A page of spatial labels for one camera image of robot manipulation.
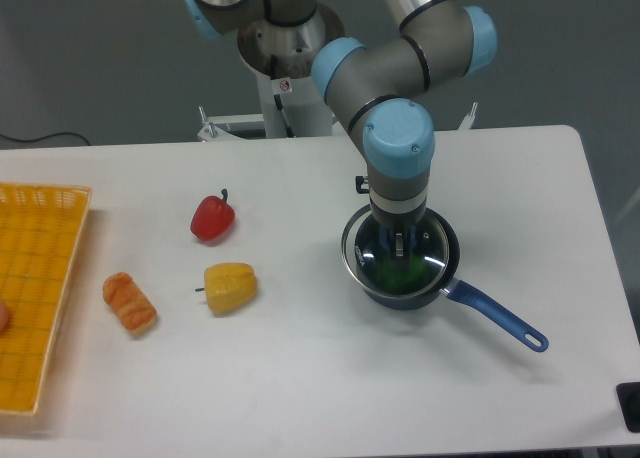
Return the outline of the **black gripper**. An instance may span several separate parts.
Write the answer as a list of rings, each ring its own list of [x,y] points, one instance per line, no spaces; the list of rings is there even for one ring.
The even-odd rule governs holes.
[[[391,213],[378,207],[375,203],[370,204],[371,213],[374,219],[384,228],[395,234],[394,236],[394,256],[404,257],[404,235],[405,248],[413,250],[416,247],[416,228],[414,227],[424,216],[426,204],[423,203],[418,208],[409,212]]]

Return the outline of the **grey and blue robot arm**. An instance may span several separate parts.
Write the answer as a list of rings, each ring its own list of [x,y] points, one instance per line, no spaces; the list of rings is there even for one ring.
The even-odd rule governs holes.
[[[404,256],[423,217],[434,126],[416,97],[487,66],[491,17],[456,0],[386,0],[399,35],[368,49],[318,0],[184,0],[208,37],[237,36],[268,137],[321,136],[339,124],[367,166],[374,218]]]

